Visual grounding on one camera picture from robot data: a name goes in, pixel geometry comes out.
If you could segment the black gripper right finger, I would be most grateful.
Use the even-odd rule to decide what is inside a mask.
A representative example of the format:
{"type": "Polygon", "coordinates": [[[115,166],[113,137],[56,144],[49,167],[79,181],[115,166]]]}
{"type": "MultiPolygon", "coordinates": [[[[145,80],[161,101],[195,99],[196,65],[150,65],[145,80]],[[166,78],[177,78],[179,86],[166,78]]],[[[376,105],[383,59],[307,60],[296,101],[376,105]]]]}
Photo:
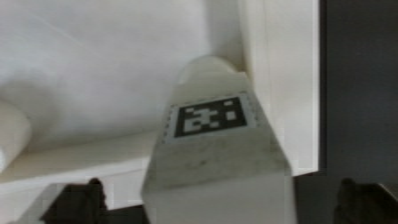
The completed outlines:
{"type": "Polygon", "coordinates": [[[398,224],[398,184],[340,180],[331,224],[398,224]]]}

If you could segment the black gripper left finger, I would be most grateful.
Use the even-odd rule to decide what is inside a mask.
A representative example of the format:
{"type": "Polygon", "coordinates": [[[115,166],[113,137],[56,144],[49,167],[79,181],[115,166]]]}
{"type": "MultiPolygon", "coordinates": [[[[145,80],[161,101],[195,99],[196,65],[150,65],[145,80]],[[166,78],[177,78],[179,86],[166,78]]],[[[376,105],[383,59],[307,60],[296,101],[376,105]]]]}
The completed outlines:
{"type": "Polygon", "coordinates": [[[67,184],[40,216],[44,224],[108,224],[104,199],[97,178],[67,184]]]}

